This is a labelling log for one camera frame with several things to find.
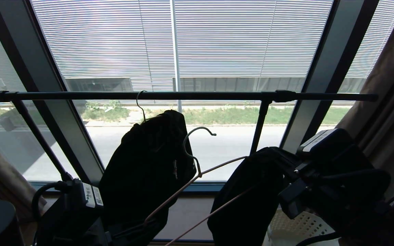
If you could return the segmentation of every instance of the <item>road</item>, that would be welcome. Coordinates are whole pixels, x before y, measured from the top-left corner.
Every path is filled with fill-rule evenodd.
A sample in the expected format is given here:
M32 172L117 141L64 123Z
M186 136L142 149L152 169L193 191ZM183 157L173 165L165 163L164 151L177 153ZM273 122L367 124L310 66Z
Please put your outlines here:
M211 136L207 131L200 129L189 137L193 154L198 158L202 171L249 154L255 131L254 126L209 126L208 128L217 136ZM286 126L265 126L262 130L258 149L266 146L278 146L285 129ZM130 127L125 126L87 127L104 165L107 166L122 136L128 130L130 130ZM64 168L76 177L75 171L51 133L42 131L42 134ZM14 130L6 132L0 129L0 152L27 180L55 181L61 179L30 131ZM237 161L214 170L204 175L200 180L227 180L240 162Z

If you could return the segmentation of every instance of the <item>clothes rack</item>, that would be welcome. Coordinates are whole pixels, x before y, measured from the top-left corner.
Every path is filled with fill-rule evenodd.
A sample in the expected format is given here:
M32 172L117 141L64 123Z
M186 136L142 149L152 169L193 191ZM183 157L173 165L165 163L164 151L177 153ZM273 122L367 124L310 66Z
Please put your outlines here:
M321 100L321 101L376 101L378 95L374 94L344 94L344 93L302 93L292 91L275 92L9 92L0 91L0 102L14 104L24 118L33 135L50 157L54 166L61 174L62 180L72 179L67 173L51 147L45 141L39 128L34 123L23 103L23 100L256 100L261 101L258 121L253 135L250 153L253 154L258 148L262 127L269 104L284 103L294 100Z

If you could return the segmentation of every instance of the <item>white plastic basket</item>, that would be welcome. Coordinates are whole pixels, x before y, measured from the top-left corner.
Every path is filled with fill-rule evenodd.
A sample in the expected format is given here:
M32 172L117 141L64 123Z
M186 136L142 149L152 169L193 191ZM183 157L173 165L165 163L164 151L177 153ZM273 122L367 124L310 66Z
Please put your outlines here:
M295 246L301 241L325 235L334 230L317 215L302 212L294 219L278 209L268 227L263 246ZM338 246L338 239L311 244L312 246Z

